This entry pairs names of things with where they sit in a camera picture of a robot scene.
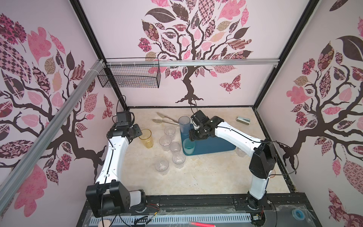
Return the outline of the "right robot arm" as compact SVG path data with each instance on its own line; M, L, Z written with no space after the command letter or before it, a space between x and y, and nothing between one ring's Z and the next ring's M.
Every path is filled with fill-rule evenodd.
M252 173L249 200L260 201L266 194L268 181L276 164L276 152L271 141L252 137L225 122L218 116L208 118L198 110L191 116L196 129L190 130L190 139L205 140L209 137L221 138L251 157L249 170Z

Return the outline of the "yellow transparent cup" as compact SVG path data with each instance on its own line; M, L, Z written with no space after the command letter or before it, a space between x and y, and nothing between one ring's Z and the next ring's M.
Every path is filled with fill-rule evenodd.
M154 146L152 131L150 129L142 129L141 133L139 139L142 141L143 145L146 148L152 148Z

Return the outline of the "tall frosted blue cup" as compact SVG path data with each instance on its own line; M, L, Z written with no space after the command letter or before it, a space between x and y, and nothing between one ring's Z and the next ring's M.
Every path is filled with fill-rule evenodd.
M181 116L178 120L182 135L189 135L191 119L188 116Z

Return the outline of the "teal dotted plastic cup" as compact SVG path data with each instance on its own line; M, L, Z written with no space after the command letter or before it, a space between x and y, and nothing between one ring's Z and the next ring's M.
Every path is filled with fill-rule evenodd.
M182 143L183 151L186 155L191 155L195 150L195 142L191 141L189 138L185 139Z

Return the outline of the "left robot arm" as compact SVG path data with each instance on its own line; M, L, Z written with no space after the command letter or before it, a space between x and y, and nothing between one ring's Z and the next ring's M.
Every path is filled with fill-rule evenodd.
M144 190L129 191L121 180L126 151L133 139L142 135L141 129L134 123L134 113L118 112L116 116L116 123L106 135L108 150L103 168L95 183L86 189L87 201L96 218L126 213L147 204Z

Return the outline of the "clear glass near right arm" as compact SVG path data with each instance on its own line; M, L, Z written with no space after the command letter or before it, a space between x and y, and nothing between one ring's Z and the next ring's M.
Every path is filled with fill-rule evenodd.
M243 157L245 157L247 154L244 152L244 151L242 151L240 148L237 148L236 149L236 154L239 156L239 157L241 157L241 158L243 158Z

